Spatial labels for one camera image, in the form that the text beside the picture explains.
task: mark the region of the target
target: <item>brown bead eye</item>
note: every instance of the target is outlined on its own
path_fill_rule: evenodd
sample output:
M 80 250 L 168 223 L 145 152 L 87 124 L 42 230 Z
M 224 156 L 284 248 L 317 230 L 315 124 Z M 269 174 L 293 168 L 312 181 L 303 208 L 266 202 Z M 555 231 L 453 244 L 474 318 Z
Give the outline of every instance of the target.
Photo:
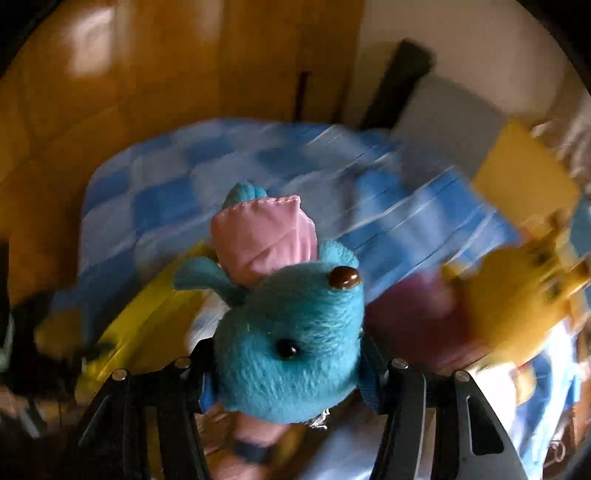
M 329 273 L 329 285 L 337 290 L 353 288 L 360 283 L 359 270 L 353 267 L 336 267 Z

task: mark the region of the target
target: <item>plush toy eye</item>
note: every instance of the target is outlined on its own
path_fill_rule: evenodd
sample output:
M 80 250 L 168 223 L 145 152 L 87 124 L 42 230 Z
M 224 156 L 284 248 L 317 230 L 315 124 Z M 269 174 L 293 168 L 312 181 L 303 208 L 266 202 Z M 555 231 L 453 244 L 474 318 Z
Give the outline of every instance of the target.
M 300 353 L 300 349 L 298 348 L 297 344 L 289 338 L 277 340 L 277 343 L 275 344 L 275 350 L 277 350 L 277 353 L 282 360 L 291 360 L 298 353 Z
M 361 283 L 359 271 L 353 267 L 336 267 L 329 273 L 329 285 L 337 290 L 346 290 Z

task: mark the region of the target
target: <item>red fabric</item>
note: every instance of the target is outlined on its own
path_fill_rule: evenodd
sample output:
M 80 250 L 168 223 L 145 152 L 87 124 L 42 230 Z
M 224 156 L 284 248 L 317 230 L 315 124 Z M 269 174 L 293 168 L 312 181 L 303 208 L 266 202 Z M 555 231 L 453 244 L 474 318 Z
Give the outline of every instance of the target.
M 450 374 L 483 357 L 466 310 L 438 274 L 416 274 L 367 305 L 365 330 L 392 358 Z

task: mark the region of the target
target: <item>plush toy ear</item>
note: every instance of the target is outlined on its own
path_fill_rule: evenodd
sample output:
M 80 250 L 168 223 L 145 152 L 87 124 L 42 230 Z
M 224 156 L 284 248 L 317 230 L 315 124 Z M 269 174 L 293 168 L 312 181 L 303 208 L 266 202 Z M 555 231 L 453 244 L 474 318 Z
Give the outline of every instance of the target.
M 318 260 L 346 267 L 359 267 L 359 260 L 355 254 L 343 244 L 334 240 L 326 240 L 320 244 L 318 247 Z
M 190 258 L 177 270 L 173 278 L 175 290 L 211 288 L 230 307 L 242 305 L 246 290 L 234 285 L 226 273 L 206 257 Z

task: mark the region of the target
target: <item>black bead eye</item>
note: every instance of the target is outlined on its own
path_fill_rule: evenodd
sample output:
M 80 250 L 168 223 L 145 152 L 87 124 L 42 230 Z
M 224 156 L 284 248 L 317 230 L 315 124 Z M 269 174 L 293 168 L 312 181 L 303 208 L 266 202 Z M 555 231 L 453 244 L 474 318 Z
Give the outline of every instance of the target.
M 300 349 L 298 348 L 297 344 L 289 338 L 277 340 L 277 343 L 275 344 L 275 350 L 277 350 L 277 353 L 282 360 L 291 360 L 298 353 L 300 353 Z

